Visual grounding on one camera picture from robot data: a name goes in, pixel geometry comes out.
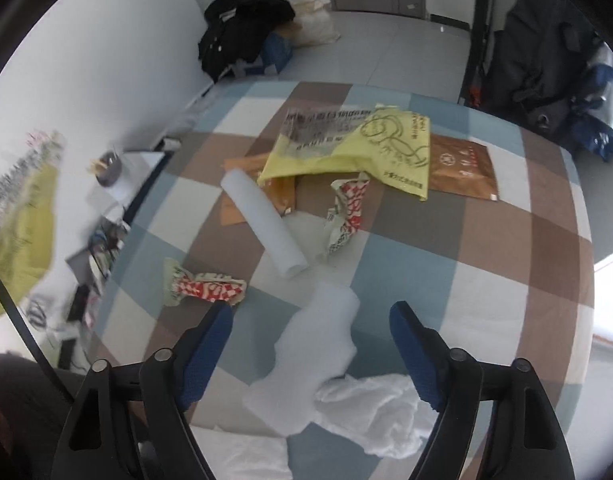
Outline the white tissue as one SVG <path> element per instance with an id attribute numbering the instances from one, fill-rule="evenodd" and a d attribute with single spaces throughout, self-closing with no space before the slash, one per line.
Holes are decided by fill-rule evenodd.
<path id="1" fill-rule="evenodd" d="M 317 390 L 314 405 L 315 424 L 369 455 L 395 460 L 423 448 L 437 417 L 410 377 L 401 374 L 331 379 Z"/>
<path id="2" fill-rule="evenodd" d="M 284 438 L 232 434 L 218 428 L 190 429 L 216 479 L 293 478 Z"/>

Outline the red white wrapper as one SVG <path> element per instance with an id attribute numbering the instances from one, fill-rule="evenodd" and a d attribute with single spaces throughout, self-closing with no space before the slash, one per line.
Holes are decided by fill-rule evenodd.
<path id="1" fill-rule="evenodd" d="M 176 307 L 185 298 L 197 298 L 215 304 L 223 301 L 236 306 L 246 296 L 248 284 L 227 274 L 192 274 L 176 260 L 163 261 L 163 306 Z"/>
<path id="2" fill-rule="evenodd" d="M 328 209 L 323 227 L 323 258 L 328 259 L 344 247 L 361 226 L 363 203 L 370 179 L 360 172 L 354 178 L 331 183 L 335 203 Z"/>

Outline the yellow plastic bag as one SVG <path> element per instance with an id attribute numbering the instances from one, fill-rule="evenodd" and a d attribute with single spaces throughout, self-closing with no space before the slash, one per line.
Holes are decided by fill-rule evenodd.
<path id="1" fill-rule="evenodd" d="M 258 181 L 364 172 L 428 198 L 430 118 L 395 106 L 291 108 Z"/>

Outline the white side shelf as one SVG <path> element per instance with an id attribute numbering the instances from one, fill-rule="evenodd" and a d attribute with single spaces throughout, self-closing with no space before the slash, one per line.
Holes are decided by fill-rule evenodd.
<path id="1" fill-rule="evenodd" d="M 67 260 L 78 284 L 97 290 L 104 287 L 140 204 L 169 158 L 154 151 L 116 154 L 122 162 L 120 179 L 104 188 L 94 176 L 85 203 L 95 215 L 95 222 L 83 249 Z"/>

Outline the black pen cup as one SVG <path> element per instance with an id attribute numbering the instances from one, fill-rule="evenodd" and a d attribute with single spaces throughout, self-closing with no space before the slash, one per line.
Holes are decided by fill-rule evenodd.
<path id="1" fill-rule="evenodd" d="M 95 176 L 101 186 L 108 188 L 120 179 L 122 162 L 116 152 L 108 151 L 98 159 L 92 160 L 88 170 Z"/>

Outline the large orange foil packet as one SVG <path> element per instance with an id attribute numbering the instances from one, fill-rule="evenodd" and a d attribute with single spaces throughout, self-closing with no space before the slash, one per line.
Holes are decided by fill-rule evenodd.
<path id="1" fill-rule="evenodd" d="M 429 188 L 432 191 L 498 200 L 498 184 L 486 146 L 451 136 L 430 136 L 431 164 Z"/>

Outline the small orange foil packet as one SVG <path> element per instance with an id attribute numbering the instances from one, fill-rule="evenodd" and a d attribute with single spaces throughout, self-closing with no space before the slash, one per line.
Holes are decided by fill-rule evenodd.
<path id="1" fill-rule="evenodd" d="M 257 181 L 266 165 L 268 156 L 270 154 L 263 153 L 239 158 L 227 158 L 224 160 L 223 167 L 225 171 L 239 168 L 253 181 Z M 291 214 L 296 208 L 296 180 L 293 177 L 265 180 L 261 188 L 282 217 Z M 244 217 L 242 217 L 239 209 L 227 195 L 223 196 L 221 200 L 221 225 L 233 226 L 240 223 L 244 223 Z"/>

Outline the checkered tablecloth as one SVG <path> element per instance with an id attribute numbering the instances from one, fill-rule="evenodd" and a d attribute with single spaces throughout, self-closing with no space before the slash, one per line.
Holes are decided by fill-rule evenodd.
<path id="1" fill-rule="evenodd" d="M 361 229 L 322 259 L 335 196 L 329 177 L 304 177 L 286 223 L 308 267 L 282 278 L 248 226 L 221 222 L 226 160 L 271 151 L 293 108 L 376 104 L 412 110 L 435 133 L 484 145 L 498 200 L 440 192 L 418 200 L 372 182 Z M 162 304 L 162 266 L 173 258 L 194 273 L 221 272 L 249 285 L 208 391 L 190 412 L 195 425 L 267 433 L 242 400 L 271 371 L 277 339 L 320 282 L 352 288 L 361 303 L 351 375 L 404 370 L 389 328 L 392 304 L 404 300 L 423 324 L 478 360 L 529 360 L 561 426 L 571 424 L 591 352 L 593 244 L 579 177 L 559 146 L 448 102 L 318 82 L 229 84 L 196 99 L 170 133 L 182 146 L 136 214 L 101 301 L 90 359 L 139 362 L 200 322 L 202 301 Z"/>

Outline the black coat rack pole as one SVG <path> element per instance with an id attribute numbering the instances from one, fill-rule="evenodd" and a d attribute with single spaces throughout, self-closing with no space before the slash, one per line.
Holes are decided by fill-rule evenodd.
<path id="1" fill-rule="evenodd" d="M 477 107 L 477 81 L 480 78 L 485 57 L 487 33 L 489 32 L 489 11 L 492 0 L 474 0 L 474 16 L 470 35 L 470 49 L 459 93 L 459 103 L 466 107 Z"/>

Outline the black hanging jacket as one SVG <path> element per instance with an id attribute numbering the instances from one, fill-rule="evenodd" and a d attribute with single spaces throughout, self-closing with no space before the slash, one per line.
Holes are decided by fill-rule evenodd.
<path id="1" fill-rule="evenodd" d="M 515 0 L 495 35 L 481 110 L 551 136 L 570 113 L 571 95 L 599 44 L 571 0 Z"/>

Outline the black clothes pile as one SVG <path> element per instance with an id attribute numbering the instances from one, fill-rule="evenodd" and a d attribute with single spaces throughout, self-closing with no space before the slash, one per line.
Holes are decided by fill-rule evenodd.
<path id="1" fill-rule="evenodd" d="M 203 72 L 218 82 L 236 62 L 254 62 L 267 37 L 295 17 L 288 0 L 213 0 L 198 44 Z"/>

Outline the beige tote bag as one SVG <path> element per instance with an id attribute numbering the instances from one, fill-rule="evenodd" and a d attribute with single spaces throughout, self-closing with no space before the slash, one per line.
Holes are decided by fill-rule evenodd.
<path id="1" fill-rule="evenodd" d="M 293 48 L 305 48 L 333 44 L 341 37 L 332 16 L 319 0 L 302 0 L 291 3 L 296 16 L 297 29 L 291 38 Z"/>

